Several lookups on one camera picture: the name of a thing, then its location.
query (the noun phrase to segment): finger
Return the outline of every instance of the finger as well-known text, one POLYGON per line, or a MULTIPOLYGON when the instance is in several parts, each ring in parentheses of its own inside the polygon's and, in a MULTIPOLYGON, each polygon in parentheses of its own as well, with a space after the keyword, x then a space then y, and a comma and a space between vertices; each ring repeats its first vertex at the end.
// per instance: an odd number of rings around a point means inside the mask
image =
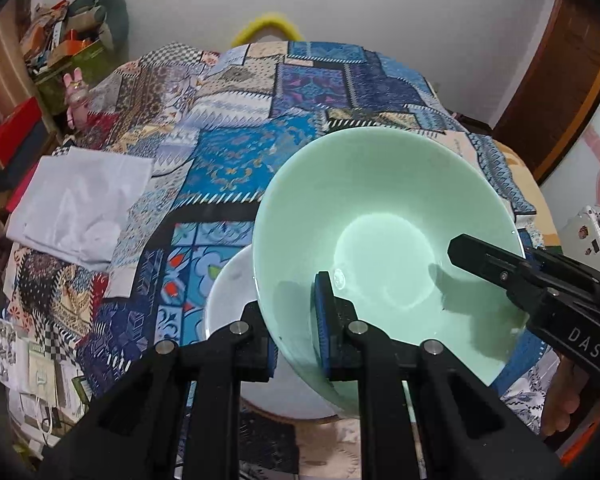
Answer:
POLYGON ((562 398, 561 408, 565 413, 574 413, 580 405, 580 396, 573 391, 565 393, 562 398))
POLYGON ((544 409, 542 415, 546 418, 552 416, 553 412, 561 404, 562 396, 565 390, 569 389, 573 371, 573 363, 568 359, 562 359, 558 365, 554 376, 551 379, 549 390, 546 393, 544 409))
POLYGON ((555 418, 555 429, 556 431, 564 431, 569 427, 571 417, 567 413, 560 413, 555 418))
POLYGON ((555 433, 555 426, 552 420, 544 420, 540 423, 540 434, 543 436, 551 436, 555 433))

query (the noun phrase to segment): white cloth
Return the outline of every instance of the white cloth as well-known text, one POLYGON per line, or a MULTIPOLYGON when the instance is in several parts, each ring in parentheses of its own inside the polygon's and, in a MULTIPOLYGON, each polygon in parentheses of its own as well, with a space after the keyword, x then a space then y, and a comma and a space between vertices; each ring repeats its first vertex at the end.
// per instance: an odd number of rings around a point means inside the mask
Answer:
POLYGON ((75 147, 63 156, 44 156, 11 216, 7 238, 104 271, 152 166, 150 158, 75 147))

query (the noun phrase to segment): patchwork quilt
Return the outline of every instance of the patchwork quilt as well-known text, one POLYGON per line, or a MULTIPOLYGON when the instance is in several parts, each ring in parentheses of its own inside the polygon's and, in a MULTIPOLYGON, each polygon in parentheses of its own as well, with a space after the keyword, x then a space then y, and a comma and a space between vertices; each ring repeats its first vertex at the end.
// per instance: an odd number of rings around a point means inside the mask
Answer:
MULTIPOLYGON (((62 347, 50 354, 76 361, 97 396, 159 340, 202 339, 211 286, 251 242, 273 174, 331 132, 388 126, 443 144, 484 175, 524 242, 545 244, 536 207, 493 139, 456 121, 421 74, 361 46, 279 41, 218 54, 173 43, 119 67, 92 96, 89 131, 71 142, 152 158, 154 176, 131 209, 107 274, 23 248, 9 309, 38 340, 50 334, 62 347)), ((546 351, 534 336, 522 341, 494 385, 500 394, 546 351)), ((317 427, 273 423, 248 410, 242 426, 246 476, 267 469, 360 476, 359 430, 342 421, 331 455, 320 461, 311 444, 320 440, 317 427)))

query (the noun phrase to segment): green bowl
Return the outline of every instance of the green bowl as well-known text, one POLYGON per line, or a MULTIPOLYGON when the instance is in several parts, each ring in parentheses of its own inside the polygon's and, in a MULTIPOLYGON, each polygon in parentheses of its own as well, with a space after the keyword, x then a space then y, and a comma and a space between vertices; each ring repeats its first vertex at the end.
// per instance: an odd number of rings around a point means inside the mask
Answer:
POLYGON ((490 384, 525 315, 451 264, 449 241, 462 233, 524 254, 502 199, 434 140, 381 127, 314 140, 273 177, 253 232, 258 301, 278 349, 321 396, 358 412, 355 382, 330 383, 319 365, 311 290, 328 270, 360 319, 412 344, 439 339, 490 384))

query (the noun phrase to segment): cardboard box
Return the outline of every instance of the cardboard box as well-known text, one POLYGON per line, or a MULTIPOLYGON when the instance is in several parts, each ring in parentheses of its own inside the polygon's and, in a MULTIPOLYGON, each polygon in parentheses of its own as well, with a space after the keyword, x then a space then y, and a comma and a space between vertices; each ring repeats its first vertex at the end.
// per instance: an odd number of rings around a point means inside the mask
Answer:
POLYGON ((0 171, 7 167, 22 141, 42 117, 35 97, 19 104, 0 125, 0 171))
POLYGON ((0 191, 18 187, 29 168, 44 154, 49 137, 45 123, 38 121, 22 141, 8 165, 0 170, 0 191))

